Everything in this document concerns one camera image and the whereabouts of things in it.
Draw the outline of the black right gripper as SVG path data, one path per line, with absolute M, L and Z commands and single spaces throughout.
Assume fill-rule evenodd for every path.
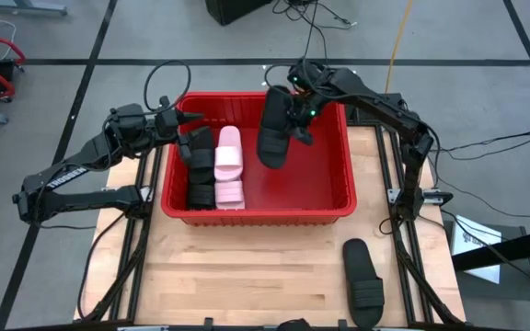
M 324 97 L 315 92 L 298 93 L 291 96 L 291 128 L 293 137 L 305 145 L 313 144 L 313 136 L 307 130 L 312 120 L 324 108 Z

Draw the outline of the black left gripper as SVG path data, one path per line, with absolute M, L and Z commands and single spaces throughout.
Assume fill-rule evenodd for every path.
M 175 139 L 178 136 L 179 155 L 185 165 L 188 165 L 192 159 L 190 137 L 187 134 L 179 134 L 179 124 L 187 124 L 202 118 L 202 113 L 179 111 L 174 104 L 170 103 L 167 96 L 159 98 L 159 107 L 155 115 L 157 132 L 164 139 Z

